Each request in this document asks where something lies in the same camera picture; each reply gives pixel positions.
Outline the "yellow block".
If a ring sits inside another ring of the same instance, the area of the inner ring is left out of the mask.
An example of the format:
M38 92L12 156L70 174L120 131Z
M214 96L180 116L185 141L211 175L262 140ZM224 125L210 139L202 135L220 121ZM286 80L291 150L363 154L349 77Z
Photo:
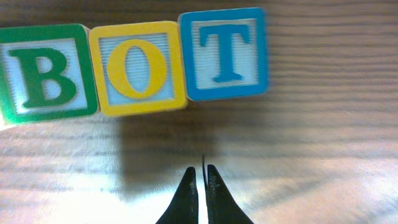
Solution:
M106 116L187 106L176 22L95 27L90 31L89 44L99 106Z

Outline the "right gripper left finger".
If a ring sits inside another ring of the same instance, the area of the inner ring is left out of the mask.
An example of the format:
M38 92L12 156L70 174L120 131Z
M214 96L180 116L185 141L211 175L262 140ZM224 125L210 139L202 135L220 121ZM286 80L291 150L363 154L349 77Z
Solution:
M198 224L198 191L194 167L188 167L156 224Z

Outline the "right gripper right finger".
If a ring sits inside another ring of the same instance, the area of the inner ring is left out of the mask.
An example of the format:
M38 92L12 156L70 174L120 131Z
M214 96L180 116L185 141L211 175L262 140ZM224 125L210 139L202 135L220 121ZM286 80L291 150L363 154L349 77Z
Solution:
M209 224L254 224L234 200L217 168L206 165L202 155L206 207Z

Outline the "green B block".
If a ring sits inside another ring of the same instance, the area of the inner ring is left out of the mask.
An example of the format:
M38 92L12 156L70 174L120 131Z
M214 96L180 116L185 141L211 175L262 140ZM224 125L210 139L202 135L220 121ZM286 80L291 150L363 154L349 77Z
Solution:
M7 123L97 112L89 32L81 24L1 29L1 114Z

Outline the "blue T block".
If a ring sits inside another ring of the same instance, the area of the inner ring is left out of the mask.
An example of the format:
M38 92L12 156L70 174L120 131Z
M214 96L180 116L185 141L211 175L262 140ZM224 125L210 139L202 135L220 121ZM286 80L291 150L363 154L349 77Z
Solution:
M192 101L239 98L268 90L267 21L262 8L186 12L178 23Z

